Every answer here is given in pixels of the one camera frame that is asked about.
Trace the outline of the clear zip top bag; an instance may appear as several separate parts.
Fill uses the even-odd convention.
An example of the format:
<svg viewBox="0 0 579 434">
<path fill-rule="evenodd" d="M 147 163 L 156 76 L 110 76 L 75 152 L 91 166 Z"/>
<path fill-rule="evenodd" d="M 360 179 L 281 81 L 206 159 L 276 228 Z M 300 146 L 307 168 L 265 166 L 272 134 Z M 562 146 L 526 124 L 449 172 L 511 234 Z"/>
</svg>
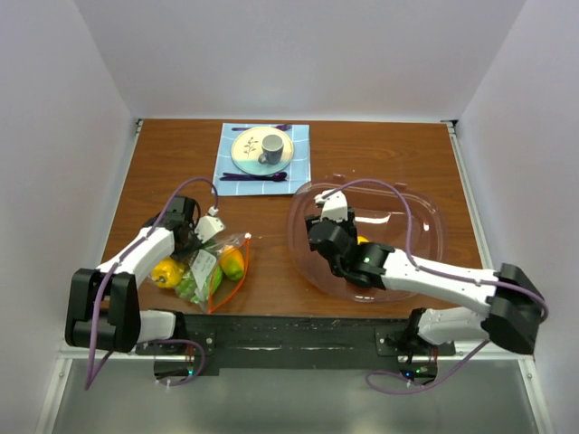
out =
<svg viewBox="0 0 579 434">
<path fill-rule="evenodd" d="M 207 301 L 200 304 L 186 302 L 197 305 L 206 314 L 213 314 L 228 303 L 241 289 L 247 277 L 251 238 L 252 235 L 248 232 L 217 238 L 215 240 L 223 243 L 222 250 L 218 255 L 200 249 L 189 256 L 183 263 L 186 266 L 183 278 L 193 278 L 197 286 L 206 292 Z M 238 248 L 244 257 L 245 273 L 239 281 L 229 280 L 220 267 L 219 259 L 226 246 Z"/>
</svg>

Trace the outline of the fake orange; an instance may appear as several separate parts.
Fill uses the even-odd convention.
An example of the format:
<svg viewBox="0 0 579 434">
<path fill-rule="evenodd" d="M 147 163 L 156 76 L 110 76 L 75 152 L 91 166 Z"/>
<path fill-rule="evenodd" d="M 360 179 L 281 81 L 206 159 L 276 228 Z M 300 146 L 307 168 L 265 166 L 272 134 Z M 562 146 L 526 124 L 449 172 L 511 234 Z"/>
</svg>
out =
<svg viewBox="0 0 579 434">
<path fill-rule="evenodd" d="M 238 248 L 226 246 L 219 259 L 223 274 L 231 281 L 239 281 L 245 273 L 244 257 Z"/>
</svg>

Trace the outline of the clear pink plastic bowl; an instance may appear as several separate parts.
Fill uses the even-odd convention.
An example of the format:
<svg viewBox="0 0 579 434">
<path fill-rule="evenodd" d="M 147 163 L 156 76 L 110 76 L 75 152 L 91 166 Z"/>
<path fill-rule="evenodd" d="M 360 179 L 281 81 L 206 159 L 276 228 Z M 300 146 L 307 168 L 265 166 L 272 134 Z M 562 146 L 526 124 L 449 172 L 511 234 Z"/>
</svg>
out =
<svg viewBox="0 0 579 434">
<path fill-rule="evenodd" d="M 330 272 L 329 265 L 309 249 L 305 218 L 321 210 L 315 197 L 346 183 L 343 175 L 331 175 L 303 184 L 295 192 L 288 216 L 288 245 L 298 273 L 320 291 L 359 303 L 393 303 L 413 293 L 377 288 L 358 288 Z M 394 186 L 412 213 L 412 254 L 418 258 L 443 262 L 447 256 L 447 233 L 439 207 L 428 196 L 414 192 L 405 184 Z M 357 184 L 343 191 L 354 209 L 357 234 L 368 241 L 405 248 L 407 217 L 402 202 L 389 189 L 377 184 Z"/>
</svg>

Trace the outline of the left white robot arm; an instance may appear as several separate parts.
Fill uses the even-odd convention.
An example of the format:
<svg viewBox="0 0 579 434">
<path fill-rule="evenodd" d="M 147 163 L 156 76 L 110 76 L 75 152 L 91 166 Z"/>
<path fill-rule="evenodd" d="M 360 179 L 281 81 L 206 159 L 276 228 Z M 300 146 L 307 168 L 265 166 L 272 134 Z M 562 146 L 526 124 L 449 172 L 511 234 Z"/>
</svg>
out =
<svg viewBox="0 0 579 434">
<path fill-rule="evenodd" d="M 138 288 L 162 259 L 183 259 L 223 229 L 211 214 L 194 222 L 195 208 L 195 200 L 175 197 L 119 254 L 73 274 L 64 332 L 68 345 L 88 348 L 95 337 L 95 347 L 105 351 L 128 353 L 148 341 L 166 354 L 185 349 L 187 332 L 176 325 L 177 314 L 142 311 Z"/>
</svg>

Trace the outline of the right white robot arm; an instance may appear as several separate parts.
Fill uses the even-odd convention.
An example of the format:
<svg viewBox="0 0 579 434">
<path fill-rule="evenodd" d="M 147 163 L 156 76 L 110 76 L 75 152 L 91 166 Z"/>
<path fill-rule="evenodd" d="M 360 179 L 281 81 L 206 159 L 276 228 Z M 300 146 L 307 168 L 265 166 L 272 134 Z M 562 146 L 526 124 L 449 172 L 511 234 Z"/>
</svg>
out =
<svg viewBox="0 0 579 434">
<path fill-rule="evenodd" d="M 527 275 L 512 264 L 465 269 L 415 258 L 383 243 L 359 243 L 352 218 L 335 222 L 309 216 L 308 245 L 330 272 L 359 288 L 409 291 L 451 303 L 451 308 L 416 308 L 391 344 L 422 355 L 456 340 L 489 341 L 514 354 L 535 351 L 546 302 Z"/>
</svg>

